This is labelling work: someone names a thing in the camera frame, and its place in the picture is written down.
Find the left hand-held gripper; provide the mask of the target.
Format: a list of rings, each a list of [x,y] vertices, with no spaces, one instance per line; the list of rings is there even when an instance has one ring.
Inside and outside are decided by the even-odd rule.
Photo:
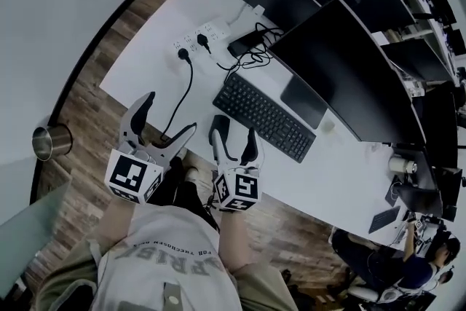
[[[111,150],[104,179],[113,195],[138,205],[149,201],[162,183],[171,160],[197,129],[195,122],[163,144],[144,145],[142,132],[155,95],[154,91],[146,93],[123,115],[119,128],[121,144]]]

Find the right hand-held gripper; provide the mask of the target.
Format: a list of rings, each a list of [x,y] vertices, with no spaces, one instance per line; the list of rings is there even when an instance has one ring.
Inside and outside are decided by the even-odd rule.
[[[238,159],[229,155],[226,141],[218,130],[211,135],[214,159],[218,166],[233,166]],[[248,131],[248,142],[242,153],[240,164],[247,165],[258,157],[256,131]],[[262,188],[259,182],[259,169],[235,167],[218,172],[213,182],[219,208],[230,211],[247,211],[261,200]]]

